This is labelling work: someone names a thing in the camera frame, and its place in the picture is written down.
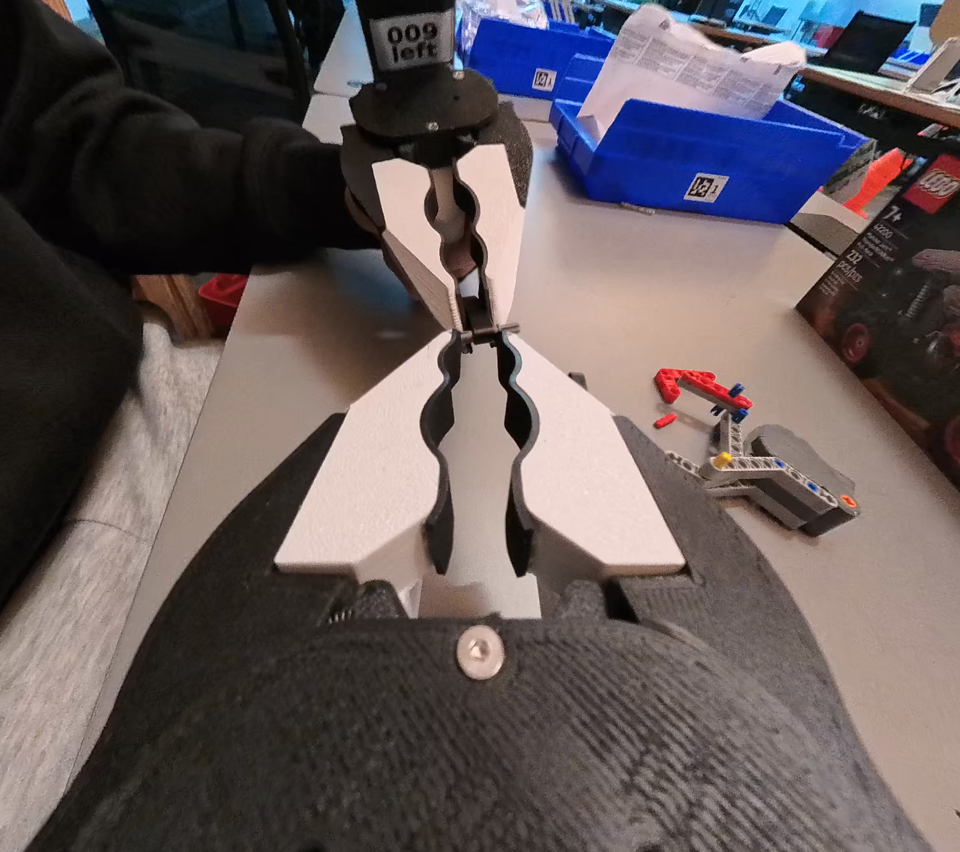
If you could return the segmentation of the black laptop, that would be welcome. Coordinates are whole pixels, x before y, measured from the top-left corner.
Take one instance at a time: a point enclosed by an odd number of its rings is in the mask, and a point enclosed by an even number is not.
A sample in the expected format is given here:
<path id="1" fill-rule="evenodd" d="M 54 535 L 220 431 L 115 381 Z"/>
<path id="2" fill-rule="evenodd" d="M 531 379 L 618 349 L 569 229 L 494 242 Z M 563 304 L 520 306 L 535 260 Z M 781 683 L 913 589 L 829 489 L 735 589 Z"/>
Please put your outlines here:
<path id="1" fill-rule="evenodd" d="M 815 62 L 820 68 L 875 75 L 916 25 L 902 20 L 856 12 L 835 41 Z"/>

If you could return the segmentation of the wooden table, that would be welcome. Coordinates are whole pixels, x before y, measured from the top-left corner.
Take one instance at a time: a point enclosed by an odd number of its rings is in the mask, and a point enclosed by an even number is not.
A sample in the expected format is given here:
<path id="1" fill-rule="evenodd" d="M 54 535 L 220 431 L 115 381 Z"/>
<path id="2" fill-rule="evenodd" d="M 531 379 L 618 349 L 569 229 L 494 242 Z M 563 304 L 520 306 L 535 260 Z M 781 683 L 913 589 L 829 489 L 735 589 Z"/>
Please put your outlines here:
<path id="1" fill-rule="evenodd" d="M 719 27 L 709 22 L 694 22 L 693 27 L 711 41 L 725 47 L 752 50 L 777 44 L 777 40 L 759 34 Z M 956 100 L 946 101 L 931 94 L 907 90 L 906 82 L 883 74 L 868 74 L 842 68 L 817 66 L 814 54 L 808 53 L 808 62 L 799 73 L 804 87 L 819 86 L 840 93 L 857 102 L 870 102 L 888 112 L 924 119 L 929 124 L 959 128 L 959 106 Z"/>

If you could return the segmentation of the person's grey pants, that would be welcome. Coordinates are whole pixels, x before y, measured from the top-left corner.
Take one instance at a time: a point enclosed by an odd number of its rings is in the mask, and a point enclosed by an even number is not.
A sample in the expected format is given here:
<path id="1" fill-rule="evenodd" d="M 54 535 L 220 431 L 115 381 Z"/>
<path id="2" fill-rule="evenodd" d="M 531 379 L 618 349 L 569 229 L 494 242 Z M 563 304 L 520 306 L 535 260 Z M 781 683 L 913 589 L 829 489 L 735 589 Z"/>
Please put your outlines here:
<path id="1" fill-rule="evenodd" d="M 1 849 L 22 850 L 77 768 L 223 351 L 143 311 L 143 354 L 53 543 L 2 613 Z"/>

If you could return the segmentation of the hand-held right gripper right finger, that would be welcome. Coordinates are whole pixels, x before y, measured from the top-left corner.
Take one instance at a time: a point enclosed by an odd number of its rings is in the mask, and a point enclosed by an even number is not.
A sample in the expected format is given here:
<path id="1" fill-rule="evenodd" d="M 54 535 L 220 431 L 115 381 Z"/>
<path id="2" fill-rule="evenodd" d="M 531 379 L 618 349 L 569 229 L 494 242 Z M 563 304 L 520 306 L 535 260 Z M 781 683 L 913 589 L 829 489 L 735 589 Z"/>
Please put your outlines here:
<path id="1" fill-rule="evenodd" d="M 516 335 L 496 340 L 516 447 L 505 515 L 519 578 L 658 577 L 686 560 L 618 426 L 581 383 Z"/>

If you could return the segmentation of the black lego set box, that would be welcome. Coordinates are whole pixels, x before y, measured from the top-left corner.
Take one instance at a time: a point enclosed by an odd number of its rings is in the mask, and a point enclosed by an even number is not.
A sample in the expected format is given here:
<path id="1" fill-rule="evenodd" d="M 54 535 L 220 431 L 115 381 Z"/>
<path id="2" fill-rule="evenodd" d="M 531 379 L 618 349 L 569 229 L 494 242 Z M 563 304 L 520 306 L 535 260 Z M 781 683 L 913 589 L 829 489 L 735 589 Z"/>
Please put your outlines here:
<path id="1" fill-rule="evenodd" d="M 924 162 L 796 305 L 959 486 L 959 159 Z"/>

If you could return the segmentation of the blue bin with paper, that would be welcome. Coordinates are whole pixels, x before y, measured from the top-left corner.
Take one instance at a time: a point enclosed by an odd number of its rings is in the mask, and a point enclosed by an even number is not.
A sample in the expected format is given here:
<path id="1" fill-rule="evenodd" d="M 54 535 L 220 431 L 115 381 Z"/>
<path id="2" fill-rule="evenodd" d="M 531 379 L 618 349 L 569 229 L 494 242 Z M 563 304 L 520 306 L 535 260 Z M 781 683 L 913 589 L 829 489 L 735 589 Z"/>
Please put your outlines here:
<path id="1" fill-rule="evenodd" d="M 869 141 L 789 101 L 750 119 L 639 99 L 596 140 L 578 113 L 601 66 L 575 55 L 549 116 L 560 156 L 595 201 L 784 225 Z"/>

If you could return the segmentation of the clear plastic bag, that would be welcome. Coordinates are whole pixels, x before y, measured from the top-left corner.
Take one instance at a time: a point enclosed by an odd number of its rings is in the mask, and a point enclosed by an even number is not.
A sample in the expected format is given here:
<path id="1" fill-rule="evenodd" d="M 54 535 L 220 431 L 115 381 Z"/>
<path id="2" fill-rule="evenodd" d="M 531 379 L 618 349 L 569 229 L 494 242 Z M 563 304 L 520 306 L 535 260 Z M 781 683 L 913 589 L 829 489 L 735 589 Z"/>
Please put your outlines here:
<path id="1" fill-rule="evenodd" d="M 457 0 L 457 11 L 464 49 L 473 45 L 481 23 L 486 20 L 536 30 L 547 30 L 550 23 L 543 0 Z"/>

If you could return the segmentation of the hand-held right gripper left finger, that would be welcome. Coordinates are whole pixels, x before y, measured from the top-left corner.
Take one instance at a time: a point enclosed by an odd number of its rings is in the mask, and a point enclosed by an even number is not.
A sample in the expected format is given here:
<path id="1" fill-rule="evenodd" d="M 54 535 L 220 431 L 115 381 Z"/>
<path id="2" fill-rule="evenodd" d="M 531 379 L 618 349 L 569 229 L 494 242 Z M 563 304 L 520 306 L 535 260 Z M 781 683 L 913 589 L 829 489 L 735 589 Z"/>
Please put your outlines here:
<path id="1" fill-rule="evenodd" d="M 332 443 L 273 559 L 277 570 L 386 582 L 418 615 L 425 577 L 444 575 L 453 551 L 440 445 L 460 371 L 461 334 L 443 331 L 328 420 Z"/>

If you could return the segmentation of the folded white paper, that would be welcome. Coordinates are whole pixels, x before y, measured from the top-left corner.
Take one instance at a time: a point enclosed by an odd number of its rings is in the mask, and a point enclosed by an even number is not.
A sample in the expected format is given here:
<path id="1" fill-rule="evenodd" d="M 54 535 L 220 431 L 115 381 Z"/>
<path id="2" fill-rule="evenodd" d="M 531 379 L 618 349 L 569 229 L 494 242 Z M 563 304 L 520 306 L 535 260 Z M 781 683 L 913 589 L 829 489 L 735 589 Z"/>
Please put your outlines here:
<path id="1" fill-rule="evenodd" d="M 738 52 L 648 3 L 620 28 L 578 119 L 596 138 L 603 138 L 630 100 L 764 119 L 807 63 L 796 42 Z"/>

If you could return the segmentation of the red bin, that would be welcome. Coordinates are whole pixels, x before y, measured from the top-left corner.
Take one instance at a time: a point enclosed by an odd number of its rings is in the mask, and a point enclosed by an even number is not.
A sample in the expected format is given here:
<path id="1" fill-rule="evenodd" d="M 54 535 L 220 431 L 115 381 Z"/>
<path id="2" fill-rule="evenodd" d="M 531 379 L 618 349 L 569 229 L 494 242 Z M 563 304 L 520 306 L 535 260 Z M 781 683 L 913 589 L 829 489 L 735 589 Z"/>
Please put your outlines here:
<path id="1" fill-rule="evenodd" d="M 217 338 L 225 339 L 232 329 L 248 281 L 247 274 L 221 272 L 198 288 L 203 313 Z"/>

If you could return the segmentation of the blue bin with bag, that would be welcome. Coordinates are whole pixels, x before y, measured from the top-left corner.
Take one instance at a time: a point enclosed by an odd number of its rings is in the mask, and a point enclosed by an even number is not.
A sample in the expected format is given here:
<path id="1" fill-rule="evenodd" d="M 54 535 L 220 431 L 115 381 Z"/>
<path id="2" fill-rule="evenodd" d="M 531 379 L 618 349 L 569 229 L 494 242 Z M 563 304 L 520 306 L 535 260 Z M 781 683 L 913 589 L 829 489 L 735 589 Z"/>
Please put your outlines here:
<path id="1" fill-rule="evenodd" d="M 615 38 L 597 27 L 550 19 L 537 28 L 503 18 L 461 22 L 462 65 L 486 77 L 500 94 L 551 101 L 576 55 L 604 59 Z"/>

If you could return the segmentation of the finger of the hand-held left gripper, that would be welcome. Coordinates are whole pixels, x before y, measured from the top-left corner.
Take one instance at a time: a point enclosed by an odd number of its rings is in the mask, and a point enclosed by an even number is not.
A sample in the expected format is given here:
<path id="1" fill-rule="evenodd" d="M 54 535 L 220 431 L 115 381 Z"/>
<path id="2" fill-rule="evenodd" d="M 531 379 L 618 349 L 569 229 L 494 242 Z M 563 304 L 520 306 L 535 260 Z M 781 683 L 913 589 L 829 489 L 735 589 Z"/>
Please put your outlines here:
<path id="1" fill-rule="evenodd" d="M 469 232 L 488 324 L 500 329 L 514 303 L 525 217 L 505 145 L 476 145 L 457 161 L 456 180 L 471 201 Z"/>
<path id="2" fill-rule="evenodd" d="M 372 165 L 390 253 L 422 303 L 444 329 L 461 328 L 457 286 L 441 257 L 441 235 L 429 222 L 427 168 L 408 161 Z"/>

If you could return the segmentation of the grey lego assembly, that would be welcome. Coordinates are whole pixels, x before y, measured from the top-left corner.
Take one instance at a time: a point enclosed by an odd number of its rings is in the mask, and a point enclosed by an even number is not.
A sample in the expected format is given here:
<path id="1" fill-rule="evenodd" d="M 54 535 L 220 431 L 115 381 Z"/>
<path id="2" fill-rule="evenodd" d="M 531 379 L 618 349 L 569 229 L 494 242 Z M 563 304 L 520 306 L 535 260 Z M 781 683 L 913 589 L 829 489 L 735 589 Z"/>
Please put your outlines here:
<path id="1" fill-rule="evenodd" d="M 861 516 L 854 482 L 783 426 L 749 433 L 723 411 L 697 463 L 673 450 L 666 458 L 714 501 L 753 503 L 786 529 L 816 538 Z"/>

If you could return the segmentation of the red lego piece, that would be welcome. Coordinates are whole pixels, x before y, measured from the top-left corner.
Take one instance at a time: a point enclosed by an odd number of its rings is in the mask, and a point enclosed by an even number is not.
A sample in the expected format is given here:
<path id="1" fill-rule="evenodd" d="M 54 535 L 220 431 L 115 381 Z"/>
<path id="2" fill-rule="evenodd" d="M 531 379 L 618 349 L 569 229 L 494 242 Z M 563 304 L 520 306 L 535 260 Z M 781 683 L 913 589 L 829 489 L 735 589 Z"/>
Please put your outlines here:
<path id="1" fill-rule="evenodd" d="M 753 403 L 744 392 L 744 386 L 736 383 L 727 387 L 719 383 L 714 373 L 680 368 L 661 368 L 653 377 L 653 385 L 662 402 L 676 404 L 683 392 L 688 392 L 703 401 L 711 402 L 711 413 L 727 413 L 736 421 L 750 414 Z"/>

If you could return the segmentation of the person's left hand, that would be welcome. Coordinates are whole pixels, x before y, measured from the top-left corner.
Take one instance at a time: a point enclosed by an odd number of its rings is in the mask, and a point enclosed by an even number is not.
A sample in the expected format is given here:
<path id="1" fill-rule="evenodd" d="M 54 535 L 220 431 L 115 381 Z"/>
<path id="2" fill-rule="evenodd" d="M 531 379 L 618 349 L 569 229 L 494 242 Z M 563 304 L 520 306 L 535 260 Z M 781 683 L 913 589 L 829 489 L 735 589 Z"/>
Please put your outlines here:
<path id="1" fill-rule="evenodd" d="M 383 231 L 369 218 L 369 216 L 366 214 L 366 211 L 363 210 L 363 208 L 357 203 L 354 195 L 347 187 L 345 187 L 343 190 L 343 203 L 357 226 L 375 239 L 386 266 L 395 275 L 398 281 L 402 283 L 403 288 L 410 298 L 416 303 L 423 304 L 424 300 L 422 299 L 421 295 L 417 291 L 414 284 L 410 281 L 410 278 L 407 276 L 405 271 L 402 269 L 392 250 L 387 245 Z"/>

